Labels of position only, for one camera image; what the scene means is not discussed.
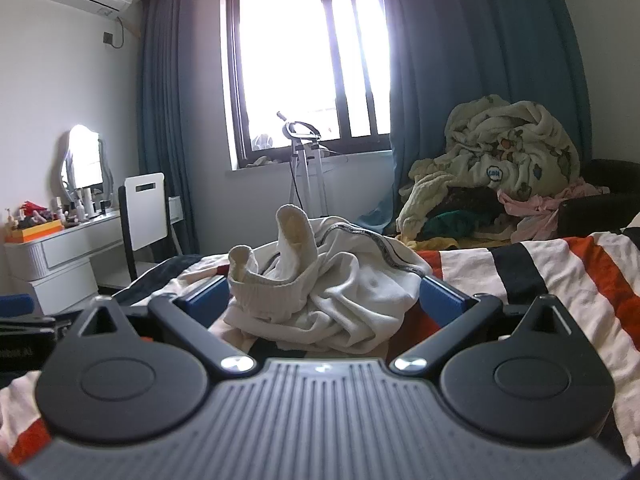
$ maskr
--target black window frame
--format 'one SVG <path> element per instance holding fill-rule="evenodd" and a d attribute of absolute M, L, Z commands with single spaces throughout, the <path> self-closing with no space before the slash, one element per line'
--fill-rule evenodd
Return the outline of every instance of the black window frame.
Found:
<path fill-rule="evenodd" d="M 349 120 L 349 110 L 346 93 L 344 90 L 344 80 L 342 78 L 342 62 L 338 49 L 338 39 L 335 30 L 334 13 L 332 0 L 321 0 L 324 7 L 324 16 L 329 35 L 329 48 L 334 69 L 334 83 L 336 93 L 336 112 L 338 116 L 338 129 L 340 138 L 334 140 L 322 140 L 322 145 L 329 150 L 345 155 L 351 153 L 380 152 L 390 149 L 389 134 L 379 134 L 376 123 L 375 104 L 373 92 L 369 79 L 367 60 L 364 55 L 360 22 L 356 10 L 356 0 L 351 0 L 351 6 L 356 23 L 356 33 L 360 45 L 360 61 L 362 63 L 362 73 L 365 83 L 365 98 L 367 102 L 367 112 L 369 115 L 370 135 L 361 137 L 351 136 Z M 289 160 L 291 148 L 269 148 L 266 150 L 253 151 L 251 139 L 248 131 L 248 115 L 246 112 L 246 102 L 244 97 L 244 86 L 242 81 L 242 62 L 240 55 L 240 0 L 226 0 L 226 40 L 228 54 L 228 70 L 230 79 L 230 97 L 232 110 L 232 123 L 234 128 L 234 140 L 236 143 L 236 153 L 238 164 L 244 168 L 247 164 L 255 162 L 263 155 L 271 159 Z M 289 118 L 290 120 L 304 120 L 303 118 Z"/>

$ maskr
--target curtain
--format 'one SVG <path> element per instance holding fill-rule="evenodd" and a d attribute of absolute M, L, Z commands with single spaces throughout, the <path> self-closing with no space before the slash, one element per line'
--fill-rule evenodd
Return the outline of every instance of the curtain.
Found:
<path fill-rule="evenodd" d="M 358 223 L 381 232 L 416 160 L 441 155 L 453 108 L 488 94 L 534 101 L 591 158 L 582 58 L 564 0 L 382 0 L 390 44 L 394 186 Z"/>
<path fill-rule="evenodd" d="M 184 221 L 174 224 L 185 254 L 198 252 L 184 139 L 190 134 L 192 0 L 144 0 L 142 67 L 138 99 L 140 171 L 164 173 L 169 196 L 179 195 Z M 156 259 L 172 255 L 172 245 L 152 248 Z"/>

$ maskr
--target vanity mirror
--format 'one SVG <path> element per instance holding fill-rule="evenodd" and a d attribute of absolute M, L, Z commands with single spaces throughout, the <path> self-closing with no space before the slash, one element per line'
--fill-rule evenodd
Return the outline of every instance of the vanity mirror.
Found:
<path fill-rule="evenodd" d="M 113 177 L 100 135 L 78 124 L 66 134 L 66 140 L 66 152 L 60 165 L 60 184 L 66 199 L 78 202 L 93 193 L 96 202 L 112 200 Z"/>

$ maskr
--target mirror frame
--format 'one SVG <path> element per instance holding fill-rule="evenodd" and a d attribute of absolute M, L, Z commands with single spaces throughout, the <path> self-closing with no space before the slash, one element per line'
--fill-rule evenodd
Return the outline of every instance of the mirror frame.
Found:
<path fill-rule="evenodd" d="M 70 204 L 72 202 L 78 202 L 79 200 L 82 200 L 82 197 L 78 196 L 75 189 L 72 190 L 71 193 L 69 193 L 69 190 L 66 188 L 65 183 L 62 181 L 62 168 L 66 164 L 66 161 L 69 158 L 69 156 L 71 155 L 69 151 L 69 141 L 71 137 L 71 130 L 63 134 L 63 138 L 65 140 L 65 151 L 62 157 L 62 161 L 57 166 L 57 168 L 59 168 L 58 181 L 60 183 L 60 188 L 62 189 L 63 198 L 66 198 L 66 200 Z M 107 148 L 105 146 L 104 139 L 100 136 L 100 134 L 97 132 L 94 132 L 94 133 L 98 135 L 98 155 L 100 156 L 100 168 L 102 170 L 102 195 L 105 197 L 104 200 L 110 200 L 113 203 L 113 175 L 111 174 L 111 170 L 107 163 Z"/>

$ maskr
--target pink clothing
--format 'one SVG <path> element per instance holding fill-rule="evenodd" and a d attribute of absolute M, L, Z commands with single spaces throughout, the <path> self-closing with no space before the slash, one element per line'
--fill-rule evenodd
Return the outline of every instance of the pink clothing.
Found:
<path fill-rule="evenodd" d="M 518 202 L 499 189 L 498 200 L 504 204 L 507 214 L 524 217 L 511 235 L 512 243 L 517 243 L 554 238 L 558 230 L 558 208 L 564 200 L 608 192 L 607 187 L 595 187 L 579 178 L 575 184 L 565 188 L 555 197 L 536 195 L 526 202 Z"/>

